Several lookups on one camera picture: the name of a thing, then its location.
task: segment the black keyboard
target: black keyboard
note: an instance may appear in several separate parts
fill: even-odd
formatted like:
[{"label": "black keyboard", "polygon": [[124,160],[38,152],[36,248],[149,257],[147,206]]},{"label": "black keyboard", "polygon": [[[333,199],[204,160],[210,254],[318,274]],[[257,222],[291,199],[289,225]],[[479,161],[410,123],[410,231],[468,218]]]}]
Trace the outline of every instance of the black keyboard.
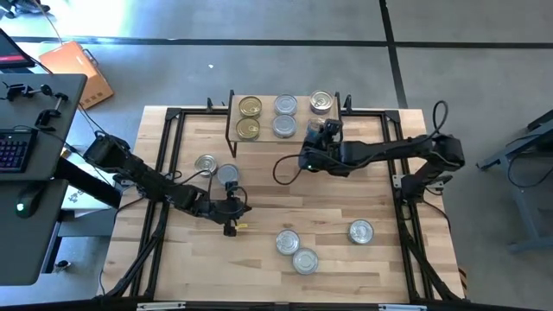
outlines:
[{"label": "black keyboard", "polygon": [[35,129],[0,130],[0,174],[25,172],[37,133]]}]

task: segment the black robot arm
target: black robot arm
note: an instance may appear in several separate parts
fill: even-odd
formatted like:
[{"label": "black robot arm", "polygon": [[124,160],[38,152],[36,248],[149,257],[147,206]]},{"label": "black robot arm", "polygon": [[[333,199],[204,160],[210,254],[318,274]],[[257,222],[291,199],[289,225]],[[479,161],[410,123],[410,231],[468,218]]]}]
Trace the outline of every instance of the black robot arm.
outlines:
[{"label": "black robot arm", "polygon": [[441,173],[453,172],[465,165],[461,142],[450,135],[421,135],[389,143],[336,143],[334,137],[341,129],[341,121],[329,119],[318,133],[308,134],[298,160],[300,168],[348,177],[355,169],[371,162],[420,157],[427,162],[401,180],[402,199],[420,202],[424,188]]},{"label": "black robot arm", "polygon": [[194,217],[210,219],[225,225],[224,234],[235,236],[232,222],[236,224],[249,206],[233,195],[237,183],[227,183],[225,200],[211,200],[209,193],[201,188],[175,183],[170,178],[156,172],[139,157],[132,155],[129,144],[115,136],[98,132],[96,140],[84,154],[86,162],[107,173],[115,173],[115,180],[133,181],[137,190],[145,198],[154,201],[167,201],[176,209]]}]

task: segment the orange box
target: orange box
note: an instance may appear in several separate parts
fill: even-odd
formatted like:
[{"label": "orange box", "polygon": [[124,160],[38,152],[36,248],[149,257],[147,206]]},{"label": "orange box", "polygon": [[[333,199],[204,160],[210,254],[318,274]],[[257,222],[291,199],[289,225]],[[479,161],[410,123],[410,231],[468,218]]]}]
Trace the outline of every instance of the orange box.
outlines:
[{"label": "orange box", "polygon": [[113,90],[98,70],[98,62],[90,51],[75,41],[42,54],[41,63],[53,73],[83,73],[88,77],[80,104],[88,109],[113,95]]}]

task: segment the monitor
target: monitor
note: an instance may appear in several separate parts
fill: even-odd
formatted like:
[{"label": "monitor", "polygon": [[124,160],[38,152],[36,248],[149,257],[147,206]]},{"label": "monitor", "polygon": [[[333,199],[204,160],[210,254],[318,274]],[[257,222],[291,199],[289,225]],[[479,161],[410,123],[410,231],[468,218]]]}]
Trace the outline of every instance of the monitor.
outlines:
[{"label": "monitor", "polygon": [[35,62],[0,29],[0,69],[34,67]]}]

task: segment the gray concrete floor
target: gray concrete floor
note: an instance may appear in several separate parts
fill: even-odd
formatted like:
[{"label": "gray concrete floor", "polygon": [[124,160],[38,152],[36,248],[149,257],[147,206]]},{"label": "gray concrete floor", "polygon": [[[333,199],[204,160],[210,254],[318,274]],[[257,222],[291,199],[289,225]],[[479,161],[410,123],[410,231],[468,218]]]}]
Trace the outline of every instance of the gray concrete floor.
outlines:
[{"label": "gray concrete floor", "polygon": [[[147,38],[383,40],[378,1],[173,0],[47,1],[62,35]],[[388,0],[396,40],[552,41],[553,6],[545,0]],[[94,22],[90,12],[95,12]],[[102,16],[98,23],[97,16]],[[0,21],[10,35],[52,36],[40,16]],[[55,45],[21,44],[36,56]],[[87,46],[116,96],[90,110],[106,130],[133,144],[145,105],[197,105],[207,97],[243,93],[353,95],[355,107],[397,107],[385,48]],[[468,273],[468,298],[506,306],[551,309],[553,250],[512,255],[525,238],[504,176],[474,164],[500,149],[551,109],[551,50],[398,49],[410,108],[450,103],[443,131],[463,142],[467,166],[454,174],[444,199],[458,262]],[[68,141],[92,133],[75,118]],[[92,297],[107,249],[105,239],[72,238],[59,258],[75,265],[24,288],[0,288],[0,305]]]}]

